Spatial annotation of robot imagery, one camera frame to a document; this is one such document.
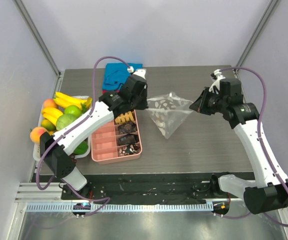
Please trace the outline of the clear zip top bag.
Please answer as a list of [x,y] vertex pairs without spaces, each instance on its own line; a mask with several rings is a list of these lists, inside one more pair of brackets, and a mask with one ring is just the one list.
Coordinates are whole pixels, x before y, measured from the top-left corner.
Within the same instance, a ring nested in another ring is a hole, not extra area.
[[192,113],[191,100],[179,97],[175,92],[155,96],[147,100],[149,115],[162,135],[169,139]]

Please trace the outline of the green apple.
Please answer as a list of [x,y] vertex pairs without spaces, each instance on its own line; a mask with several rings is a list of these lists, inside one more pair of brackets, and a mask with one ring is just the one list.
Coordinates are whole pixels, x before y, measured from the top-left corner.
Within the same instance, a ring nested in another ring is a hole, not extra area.
[[65,108],[64,114],[70,114],[75,116],[76,118],[79,118],[82,115],[82,111],[79,109],[76,105],[70,105]]

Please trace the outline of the green cabbage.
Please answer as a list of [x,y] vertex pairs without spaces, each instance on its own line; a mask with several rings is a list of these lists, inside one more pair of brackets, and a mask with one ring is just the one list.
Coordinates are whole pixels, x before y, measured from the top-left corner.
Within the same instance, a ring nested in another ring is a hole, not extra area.
[[77,117],[72,114],[63,114],[57,119],[56,122],[57,131],[64,129],[65,127],[73,123],[76,119]]

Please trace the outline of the green bell pepper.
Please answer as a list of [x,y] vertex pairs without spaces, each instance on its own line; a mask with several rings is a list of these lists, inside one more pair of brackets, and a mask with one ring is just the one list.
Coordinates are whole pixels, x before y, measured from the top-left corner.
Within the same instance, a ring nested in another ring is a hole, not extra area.
[[73,151],[75,155],[83,155],[88,150],[88,143],[86,141],[82,141],[77,148]]

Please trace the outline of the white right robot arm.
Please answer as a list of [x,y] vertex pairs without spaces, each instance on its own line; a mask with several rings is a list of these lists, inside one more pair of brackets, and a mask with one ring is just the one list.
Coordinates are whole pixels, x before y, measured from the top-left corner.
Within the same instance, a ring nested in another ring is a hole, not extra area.
[[244,103],[241,82],[217,79],[189,108],[209,116],[222,114],[242,142],[255,177],[250,183],[233,174],[223,175],[210,184],[210,193],[217,198],[233,194],[254,215],[288,207],[288,176],[267,142],[256,106]]

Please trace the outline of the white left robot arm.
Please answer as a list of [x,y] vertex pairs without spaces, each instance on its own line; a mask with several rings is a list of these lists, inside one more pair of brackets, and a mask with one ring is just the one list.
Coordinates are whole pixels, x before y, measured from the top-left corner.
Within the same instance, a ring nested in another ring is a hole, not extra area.
[[144,68],[137,69],[119,91],[108,91],[101,95],[94,106],[73,123],[53,135],[47,132],[41,135],[39,165],[46,163],[56,178],[70,185],[78,199],[86,199],[90,187],[70,155],[101,126],[121,114],[148,108],[145,75]]

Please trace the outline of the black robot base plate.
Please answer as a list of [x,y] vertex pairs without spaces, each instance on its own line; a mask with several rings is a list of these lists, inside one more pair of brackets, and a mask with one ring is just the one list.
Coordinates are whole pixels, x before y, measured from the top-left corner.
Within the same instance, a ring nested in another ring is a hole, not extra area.
[[109,197],[111,205],[188,205],[207,199],[235,198],[215,189],[217,173],[89,174],[79,194],[92,199]]

